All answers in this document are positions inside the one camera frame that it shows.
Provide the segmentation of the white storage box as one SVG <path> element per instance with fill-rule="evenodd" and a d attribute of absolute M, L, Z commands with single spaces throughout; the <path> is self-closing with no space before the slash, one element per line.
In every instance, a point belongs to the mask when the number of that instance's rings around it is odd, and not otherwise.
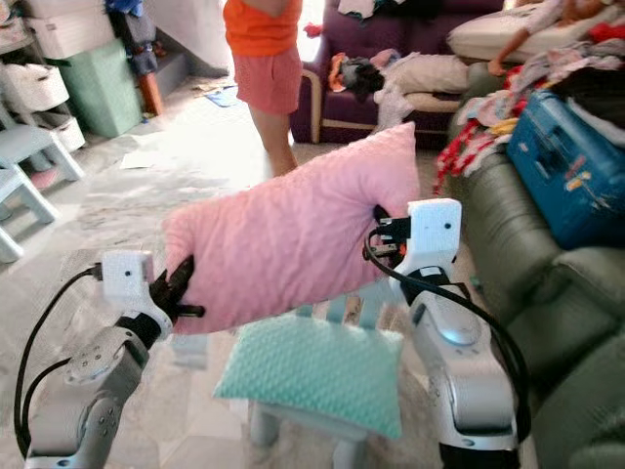
<path fill-rule="evenodd" d="M 68 59 L 115 39 L 103 1 L 31 1 L 25 22 L 45 59 Z"/>
<path fill-rule="evenodd" d="M 0 82 L 1 99 L 12 110 L 45 111 L 68 100 L 65 82 L 56 66 L 5 64 Z"/>

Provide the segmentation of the person in orange shirt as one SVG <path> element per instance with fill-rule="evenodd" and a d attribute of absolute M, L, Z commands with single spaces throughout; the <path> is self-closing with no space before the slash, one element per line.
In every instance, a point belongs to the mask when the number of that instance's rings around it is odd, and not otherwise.
<path fill-rule="evenodd" d="M 290 116 L 298 110 L 303 71 L 301 10 L 303 0 L 227 0 L 223 9 L 237 97 L 249 107 L 275 176 L 298 166 Z"/>

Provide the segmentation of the brown wooden post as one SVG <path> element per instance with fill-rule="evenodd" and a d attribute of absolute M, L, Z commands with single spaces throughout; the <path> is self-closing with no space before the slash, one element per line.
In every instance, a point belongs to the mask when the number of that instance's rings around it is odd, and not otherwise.
<path fill-rule="evenodd" d="M 152 116 L 159 116 L 164 112 L 159 81 L 156 79 L 155 72 L 137 75 L 137 84 L 143 97 L 145 112 L 151 113 Z"/>

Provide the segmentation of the blue plastic case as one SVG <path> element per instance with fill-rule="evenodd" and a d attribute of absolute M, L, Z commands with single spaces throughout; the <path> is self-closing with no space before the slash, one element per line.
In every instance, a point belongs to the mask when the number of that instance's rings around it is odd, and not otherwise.
<path fill-rule="evenodd" d="M 562 249 L 625 247 L 625 149 L 558 95 L 530 95 L 506 153 Z"/>

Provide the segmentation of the grey-green leather sofa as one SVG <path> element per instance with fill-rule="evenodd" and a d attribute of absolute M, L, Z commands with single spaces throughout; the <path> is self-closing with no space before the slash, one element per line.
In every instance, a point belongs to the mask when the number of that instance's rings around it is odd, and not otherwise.
<path fill-rule="evenodd" d="M 612 143 L 613 125 L 597 112 L 625 113 L 625 70 L 580 68 L 537 91 Z M 484 153 L 478 170 L 449 175 L 445 187 L 463 204 L 483 300 L 525 361 L 537 461 L 625 469 L 625 247 L 559 246 L 506 150 Z"/>

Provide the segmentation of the red patterned cloth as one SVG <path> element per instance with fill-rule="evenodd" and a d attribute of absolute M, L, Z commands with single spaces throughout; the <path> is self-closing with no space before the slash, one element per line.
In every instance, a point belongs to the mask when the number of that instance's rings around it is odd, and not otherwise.
<path fill-rule="evenodd" d="M 485 159 L 484 153 L 504 150 L 519 121 L 512 95 L 509 90 L 494 91 L 486 97 L 469 99 L 457 111 L 452 124 L 461 124 L 460 130 L 452 133 L 450 143 L 435 160 L 434 196 L 443 193 L 449 175 L 472 175 Z"/>

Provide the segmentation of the blue paper sheet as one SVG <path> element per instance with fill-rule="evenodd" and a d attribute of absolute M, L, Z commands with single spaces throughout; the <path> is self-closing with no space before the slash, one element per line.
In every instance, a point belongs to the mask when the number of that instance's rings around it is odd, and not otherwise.
<path fill-rule="evenodd" d="M 240 99 L 237 97 L 237 90 L 236 86 L 228 86 L 228 88 L 210 91 L 210 93 L 205 94 L 204 97 L 209 99 L 216 107 L 236 107 L 240 104 Z"/>

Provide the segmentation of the white paper sheet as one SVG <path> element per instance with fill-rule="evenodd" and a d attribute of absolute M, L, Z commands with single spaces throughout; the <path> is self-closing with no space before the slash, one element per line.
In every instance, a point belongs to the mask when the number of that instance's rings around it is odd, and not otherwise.
<path fill-rule="evenodd" d="M 121 169 L 152 168 L 161 160 L 159 152 L 152 150 L 138 150 L 122 156 Z"/>

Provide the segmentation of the pink dotted pillow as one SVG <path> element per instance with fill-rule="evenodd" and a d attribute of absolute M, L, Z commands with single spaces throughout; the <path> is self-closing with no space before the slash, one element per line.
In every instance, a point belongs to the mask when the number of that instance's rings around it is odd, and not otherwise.
<path fill-rule="evenodd" d="M 280 316 L 381 277 L 363 258 L 375 207 L 405 216 L 420 193 L 410 122 L 349 144 L 249 191 L 178 207 L 162 223 L 166 264 L 193 260 L 184 303 L 207 334 Z"/>

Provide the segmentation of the cream cushion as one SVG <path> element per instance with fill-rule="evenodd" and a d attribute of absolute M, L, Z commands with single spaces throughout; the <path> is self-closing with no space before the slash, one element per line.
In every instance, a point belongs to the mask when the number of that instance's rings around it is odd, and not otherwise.
<path fill-rule="evenodd" d="M 515 32 L 524 26 L 526 20 L 540 8 L 540 4 L 518 6 L 494 14 L 470 20 L 454 28 L 447 36 L 452 53 L 466 59 L 491 60 L 497 55 L 497 50 L 508 44 Z M 525 62 L 536 54 L 544 53 L 553 48 L 565 48 L 589 36 L 591 27 L 607 23 L 616 25 L 625 17 L 625 10 L 621 5 L 607 6 L 596 17 L 581 20 L 569 26 L 551 26 L 537 31 L 509 55 L 512 63 Z"/>

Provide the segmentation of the green bin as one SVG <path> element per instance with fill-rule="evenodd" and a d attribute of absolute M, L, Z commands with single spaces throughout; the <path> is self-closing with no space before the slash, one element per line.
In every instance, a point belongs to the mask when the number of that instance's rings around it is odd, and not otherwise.
<path fill-rule="evenodd" d="M 70 108 L 84 130 L 111 139 L 142 122 L 142 99 L 120 40 L 49 63 L 59 69 Z"/>

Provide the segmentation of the colourful clothes pile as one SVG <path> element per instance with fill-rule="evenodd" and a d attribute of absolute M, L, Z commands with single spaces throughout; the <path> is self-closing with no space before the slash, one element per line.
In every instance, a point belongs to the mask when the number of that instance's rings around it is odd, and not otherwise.
<path fill-rule="evenodd" d="M 468 116 L 486 128 L 517 117 L 520 107 L 539 89 L 553 88 L 580 68 L 616 70 L 625 65 L 625 37 L 603 43 L 581 41 L 544 51 L 506 72 L 503 89 L 469 101 Z"/>

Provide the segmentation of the light blue small chair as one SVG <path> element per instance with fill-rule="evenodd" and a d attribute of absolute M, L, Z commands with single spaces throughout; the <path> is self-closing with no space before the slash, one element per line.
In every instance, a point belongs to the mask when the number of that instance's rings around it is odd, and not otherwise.
<path fill-rule="evenodd" d="M 21 197 L 27 209 L 35 214 L 41 223 L 51 224 L 58 219 L 59 211 L 37 189 L 28 176 L 18 167 L 15 162 L 5 162 L 0 170 L 0 209 L 1 219 L 6 218 L 5 201 L 15 193 Z M 17 262 L 23 253 L 23 249 L 14 239 L 0 228 L 0 260 L 1 263 Z"/>
<path fill-rule="evenodd" d="M 53 131 L 37 128 L 34 125 L 19 124 L 12 113 L 0 104 L 0 119 L 3 130 L 0 131 L 0 155 L 6 162 L 20 162 L 31 156 L 51 154 L 50 159 L 57 164 L 59 174 L 69 182 L 84 178 L 79 162 Z"/>

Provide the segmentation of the person lying on cushion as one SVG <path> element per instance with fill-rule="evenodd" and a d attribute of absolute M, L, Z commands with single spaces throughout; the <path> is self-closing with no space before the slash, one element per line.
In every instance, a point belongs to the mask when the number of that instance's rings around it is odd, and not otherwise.
<path fill-rule="evenodd" d="M 596 17 L 607 6 L 619 3 L 619 0 L 527 0 L 527 4 L 530 3 L 537 3 L 539 6 L 515 32 L 509 43 L 487 63 L 487 71 L 491 75 L 503 76 L 506 72 L 505 60 L 537 31 L 553 25 L 567 26 Z"/>

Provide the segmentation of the teal dotted pillow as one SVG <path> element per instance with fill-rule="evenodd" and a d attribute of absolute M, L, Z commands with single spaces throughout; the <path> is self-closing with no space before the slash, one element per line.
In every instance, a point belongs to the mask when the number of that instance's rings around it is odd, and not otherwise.
<path fill-rule="evenodd" d="M 214 390 L 281 404 L 400 438 L 400 332 L 280 316 L 242 326 Z"/>

